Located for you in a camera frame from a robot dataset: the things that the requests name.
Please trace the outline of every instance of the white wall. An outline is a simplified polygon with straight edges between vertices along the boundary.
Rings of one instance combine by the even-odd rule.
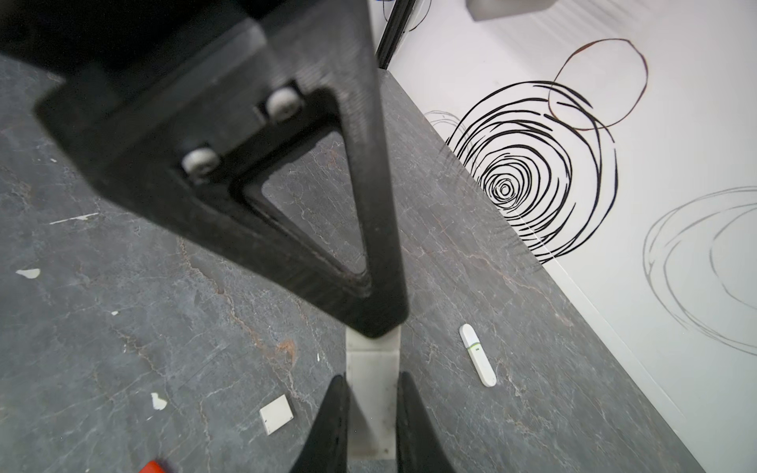
[[[628,117],[609,127],[614,144],[602,144],[606,154],[617,154],[615,202],[585,244],[545,268],[707,471],[751,473],[757,471],[757,3],[616,4],[559,0],[538,14],[474,23],[463,0],[435,0],[425,22],[404,36],[390,71],[421,111],[462,118],[500,87],[555,79],[582,45],[633,42],[649,80]],[[570,82],[608,123],[630,108],[640,63],[619,43],[612,46],[618,54],[605,46],[576,56],[558,82]],[[568,121],[558,107],[552,112]],[[453,119],[428,116],[443,137],[451,135]],[[530,139],[520,136],[512,140]],[[578,159],[587,150],[566,152]],[[579,204],[586,195],[575,192],[592,187],[581,181],[583,172],[570,176],[582,182],[570,197]],[[728,189],[736,190],[720,193]],[[517,223],[512,211],[503,215]]]

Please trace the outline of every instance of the white object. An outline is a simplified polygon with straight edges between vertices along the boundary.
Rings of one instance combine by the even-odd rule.
[[[68,222],[69,220],[83,220],[83,221],[86,221],[86,220],[89,220],[89,217],[95,216],[95,215],[100,215],[100,213],[99,212],[95,212],[95,213],[87,213],[86,215],[72,216],[69,219],[55,220],[54,222],[50,222],[49,225],[55,225],[56,223]]]
[[[210,148],[198,148],[182,158],[182,168],[189,176],[205,176],[221,164],[221,157]]]
[[[260,410],[260,418],[263,420],[263,426],[266,428],[266,434],[271,435],[279,430],[284,424],[294,419],[289,407],[289,401],[286,400],[286,394],[277,397],[272,403],[264,406]]]
[[[301,108],[302,99],[292,87],[281,87],[266,100],[266,112],[275,122],[292,118]]]
[[[546,10],[557,0],[466,0],[466,7],[476,21],[511,17]]]
[[[168,406],[168,401],[165,399],[161,399],[160,396],[157,395],[157,393],[150,393],[152,396],[152,408],[157,411],[162,411],[163,409],[166,409],[166,406]]]
[[[400,327],[380,338],[347,328],[347,384],[352,391],[347,420],[347,457],[397,458],[397,380]]]
[[[20,274],[24,278],[27,278],[27,279],[36,279],[36,277],[39,276],[39,273],[41,273],[41,271],[39,269],[37,269],[37,268],[34,268],[34,269],[19,269],[18,271],[16,271],[16,274]]]
[[[494,370],[491,368],[489,359],[486,357],[486,353],[484,353],[484,349],[481,347],[481,342],[478,340],[473,327],[470,324],[460,327],[460,337],[463,339],[463,344],[466,346],[471,360],[473,360],[473,366],[475,366],[481,382],[486,387],[494,386],[497,383],[497,375],[494,374]]]

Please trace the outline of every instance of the brown circle drawing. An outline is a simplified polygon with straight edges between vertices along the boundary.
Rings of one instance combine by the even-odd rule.
[[[583,45],[580,48],[578,48],[575,51],[573,51],[573,53],[568,56],[568,59],[566,59],[565,62],[562,64],[562,66],[560,67],[560,70],[557,72],[557,75],[555,76],[555,79],[553,80],[553,82],[560,83],[559,80],[558,80],[558,78],[560,77],[560,74],[562,73],[562,71],[565,69],[565,66],[568,65],[568,63],[570,62],[570,60],[572,58],[574,58],[575,56],[579,55],[583,51],[586,51],[587,49],[591,48],[594,45],[597,45],[597,44],[599,44],[601,42],[608,42],[608,41],[620,41],[620,42],[627,43],[629,46],[631,46],[631,48],[634,50],[634,52],[636,54],[638,54],[639,58],[641,59],[641,63],[643,64],[643,67],[644,67],[644,86],[641,88],[641,92],[639,93],[639,96],[636,98],[636,101],[631,106],[631,108],[628,110],[628,112],[626,112],[625,115],[623,115],[620,119],[618,119],[615,122],[610,123],[610,124],[601,123],[600,120],[597,120],[597,122],[600,124],[600,128],[609,128],[610,126],[617,125],[621,121],[625,120],[625,118],[628,115],[630,115],[632,111],[634,111],[634,108],[636,108],[636,106],[638,105],[639,101],[641,100],[641,97],[644,95],[644,92],[646,92],[646,86],[649,83],[649,79],[650,79],[650,70],[649,70],[649,67],[646,64],[646,58],[636,48],[636,46],[634,45],[634,43],[632,43],[631,40],[625,39],[625,38],[605,38],[605,39],[598,39],[597,41],[592,41],[592,42],[590,42],[590,43],[588,43],[586,45]],[[553,110],[553,107],[552,107],[552,104],[550,102],[550,93],[547,94],[547,106],[548,106],[548,108],[550,110],[550,113],[556,119],[560,120],[560,118],[555,114],[555,112]],[[574,126],[573,128],[576,129],[576,130],[580,130],[580,131],[589,131],[589,130],[594,129],[593,126],[590,127],[590,128],[578,128],[578,127]]]

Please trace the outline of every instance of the white usb drive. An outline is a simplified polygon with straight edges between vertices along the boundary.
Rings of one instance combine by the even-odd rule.
[[[497,375],[494,374],[494,370],[491,368],[489,359],[484,353],[484,349],[481,348],[481,342],[478,341],[478,337],[475,334],[475,330],[470,324],[465,324],[460,327],[460,337],[463,339],[463,344],[468,349],[471,359],[473,360],[473,366],[478,372],[478,377],[481,378],[481,382],[486,387],[492,387],[497,383]]]

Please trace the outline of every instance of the marble countertop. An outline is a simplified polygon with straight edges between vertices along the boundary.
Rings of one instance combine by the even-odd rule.
[[[410,296],[400,366],[456,470],[702,471],[402,88],[381,78]],[[288,471],[344,372],[344,327],[96,196],[31,116],[58,80],[0,59],[4,468],[136,473],[157,458],[174,473]],[[264,192],[360,268],[337,135]],[[16,273],[25,269],[39,276]],[[493,388],[462,346],[464,322]],[[258,410],[282,394],[294,419],[266,436]]]

